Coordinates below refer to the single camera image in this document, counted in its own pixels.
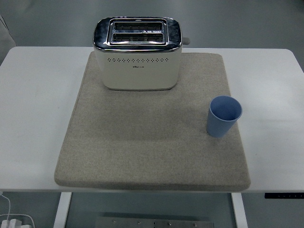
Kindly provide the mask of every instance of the toaster slot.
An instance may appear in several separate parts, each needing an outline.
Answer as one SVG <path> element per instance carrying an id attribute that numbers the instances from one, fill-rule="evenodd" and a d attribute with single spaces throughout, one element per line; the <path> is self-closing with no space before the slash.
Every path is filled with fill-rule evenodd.
<path id="1" fill-rule="evenodd" d="M 163 34 L 156 33 L 114 33 L 112 38 L 112 44 L 119 43 L 164 43 Z"/>
<path id="2" fill-rule="evenodd" d="M 163 26 L 161 22 L 115 22 L 115 30 L 150 30 L 159 31 Z"/>

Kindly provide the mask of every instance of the gray floor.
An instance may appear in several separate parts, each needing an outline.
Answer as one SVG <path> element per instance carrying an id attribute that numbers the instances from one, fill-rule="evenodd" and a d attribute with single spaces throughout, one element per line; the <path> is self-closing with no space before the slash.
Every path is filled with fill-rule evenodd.
<path id="1" fill-rule="evenodd" d="M 11 214 L 30 215 L 36 228 L 53 227 L 60 200 L 60 192 L 4 192 L 3 195 L 10 200 Z M 8 211 L 9 203 L 7 199 L 0 197 L 0 214 L 7 214 Z M 6 219 L 7 216 L 1 216 L 0 224 Z M 11 219 L 18 219 L 23 225 L 32 226 L 29 217 L 10 215 L 9 220 Z"/>
<path id="2" fill-rule="evenodd" d="M 191 39 L 188 47 L 286 48 L 304 69 L 304 0 L 0 0 L 0 14 L 19 46 L 91 47 L 102 18 L 171 17 Z M 41 204 L 33 193 L 31 199 L 32 207 Z M 303 227 L 302 201 L 282 203 L 263 200 L 261 194 L 245 195 L 248 226 Z"/>
<path id="3" fill-rule="evenodd" d="M 236 228 L 229 193 L 73 193 L 66 228 L 94 228 L 98 216 L 213 222 Z"/>
<path id="4" fill-rule="evenodd" d="M 265 199 L 263 193 L 242 198 L 249 228 L 304 228 L 303 199 Z"/>

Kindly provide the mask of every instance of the white cable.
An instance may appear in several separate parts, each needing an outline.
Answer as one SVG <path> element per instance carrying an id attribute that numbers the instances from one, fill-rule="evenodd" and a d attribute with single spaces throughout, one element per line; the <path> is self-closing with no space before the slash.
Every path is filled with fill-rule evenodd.
<path id="1" fill-rule="evenodd" d="M 36 227 L 35 227 L 34 220 L 33 220 L 33 218 L 32 218 L 30 215 L 25 215 L 25 214 L 9 214 L 9 215 L 13 215 L 13 216 L 27 216 L 27 217 L 29 217 L 30 220 L 32 221 L 32 223 L 33 223 L 33 228 L 36 228 Z"/>
<path id="2" fill-rule="evenodd" d="M 3 195 L 3 192 L 1 192 L 0 196 L 2 196 L 3 198 L 6 198 L 6 199 L 9 201 L 9 213 L 6 214 L 6 215 L 8 216 L 6 220 L 8 221 L 8 220 L 9 220 L 9 216 L 10 216 L 10 200 L 9 200 L 9 198 L 7 198 L 7 197 L 5 197 L 5 196 Z"/>

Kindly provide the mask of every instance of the white table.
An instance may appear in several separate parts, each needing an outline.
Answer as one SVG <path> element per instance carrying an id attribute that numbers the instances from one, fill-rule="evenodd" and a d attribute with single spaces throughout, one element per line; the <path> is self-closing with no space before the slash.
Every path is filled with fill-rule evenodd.
<path id="1" fill-rule="evenodd" d="M 68 188 L 54 171 L 91 47 L 15 47 L 0 67 L 0 190 Z M 223 56 L 251 186 L 304 191 L 304 73 L 285 49 L 184 48 Z"/>

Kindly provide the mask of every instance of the toaster vent holes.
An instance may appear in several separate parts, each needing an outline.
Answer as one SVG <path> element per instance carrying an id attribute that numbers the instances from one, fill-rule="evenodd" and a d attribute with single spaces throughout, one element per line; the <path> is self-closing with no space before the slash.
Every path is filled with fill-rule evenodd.
<path id="1" fill-rule="evenodd" d="M 108 58 L 108 62 L 118 62 L 118 63 L 158 63 L 158 62 L 168 62 L 168 58 Z"/>

